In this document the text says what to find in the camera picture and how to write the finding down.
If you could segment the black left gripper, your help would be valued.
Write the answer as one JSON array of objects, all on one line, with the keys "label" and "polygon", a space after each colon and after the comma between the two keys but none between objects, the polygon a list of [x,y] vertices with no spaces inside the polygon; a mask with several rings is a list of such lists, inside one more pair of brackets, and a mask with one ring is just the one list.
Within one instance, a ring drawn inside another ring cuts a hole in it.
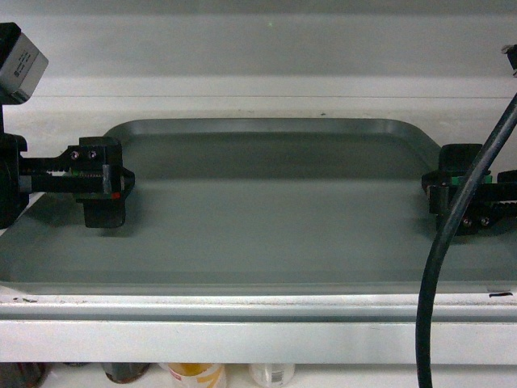
[{"label": "black left gripper", "polygon": [[113,229],[125,223],[135,174],[123,167],[119,140],[81,137],[78,145],[49,158],[25,158],[21,153],[26,151],[22,136],[1,134],[1,229],[10,227],[29,203],[29,195],[19,190],[20,176],[27,176],[29,192],[72,195],[83,206],[88,228]]}]

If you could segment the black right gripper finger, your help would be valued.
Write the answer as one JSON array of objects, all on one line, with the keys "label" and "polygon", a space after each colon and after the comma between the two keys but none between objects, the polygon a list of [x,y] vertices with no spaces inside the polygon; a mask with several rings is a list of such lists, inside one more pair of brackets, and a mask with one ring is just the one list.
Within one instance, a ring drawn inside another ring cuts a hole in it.
[{"label": "black right gripper finger", "polygon": [[[429,202],[429,213],[435,215],[438,230],[459,186],[429,184],[423,189]],[[456,236],[478,234],[506,218],[516,218],[516,184],[481,184],[460,218]]]},{"label": "black right gripper finger", "polygon": [[[422,176],[423,191],[429,192],[432,187],[458,188],[481,147],[482,144],[475,143],[444,145],[439,152],[438,169]],[[495,182],[490,171],[485,171],[477,192],[516,192],[516,170],[500,172]]]}]

